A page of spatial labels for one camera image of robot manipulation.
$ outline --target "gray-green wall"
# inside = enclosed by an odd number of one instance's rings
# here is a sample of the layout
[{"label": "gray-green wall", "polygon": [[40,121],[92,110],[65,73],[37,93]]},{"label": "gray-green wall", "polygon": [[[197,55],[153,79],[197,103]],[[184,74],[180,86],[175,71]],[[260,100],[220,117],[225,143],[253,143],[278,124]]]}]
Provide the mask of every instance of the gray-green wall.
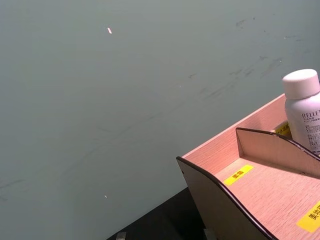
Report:
[{"label": "gray-green wall", "polygon": [[0,238],[104,240],[185,188],[177,155],[320,70],[319,9],[0,0]]}]

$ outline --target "desk organizer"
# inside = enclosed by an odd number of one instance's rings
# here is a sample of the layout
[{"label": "desk organizer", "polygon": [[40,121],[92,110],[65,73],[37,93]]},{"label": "desk organizer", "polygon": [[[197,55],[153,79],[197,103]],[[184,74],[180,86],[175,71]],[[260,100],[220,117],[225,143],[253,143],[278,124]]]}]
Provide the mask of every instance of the desk organizer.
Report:
[{"label": "desk organizer", "polygon": [[284,94],[177,162],[219,240],[320,240],[320,158],[274,132]]}]

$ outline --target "light wood grain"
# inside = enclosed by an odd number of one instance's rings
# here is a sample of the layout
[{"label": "light wood grain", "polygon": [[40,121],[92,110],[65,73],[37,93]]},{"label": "light wood grain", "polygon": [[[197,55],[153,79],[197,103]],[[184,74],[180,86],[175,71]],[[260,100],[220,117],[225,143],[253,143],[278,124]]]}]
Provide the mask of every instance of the light wood grain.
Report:
[{"label": "light wood grain", "polygon": [[320,201],[320,179],[246,158],[237,159],[215,176],[224,181],[244,165],[254,166],[228,186],[240,202],[280,240],[320,239],[320,228],[309,233],[296,225]]},{"label": "light wood grain", "polygon": [[320,161],[277,135],[236,130],[243,154],[320,178]]},{"label": "light wood grain", "polygon": [[183,157],[212,174],[219,172],[240,156],[241,149],[238,149],[235,129],[273,129],[287,119],[284,111],[285,100],[285,95],[282,94]]},{"label": "light wood grain", "polygon": [[189,190],[205,227],[213,230],[219,240],[267,240],[205,175],[178,160]]}]

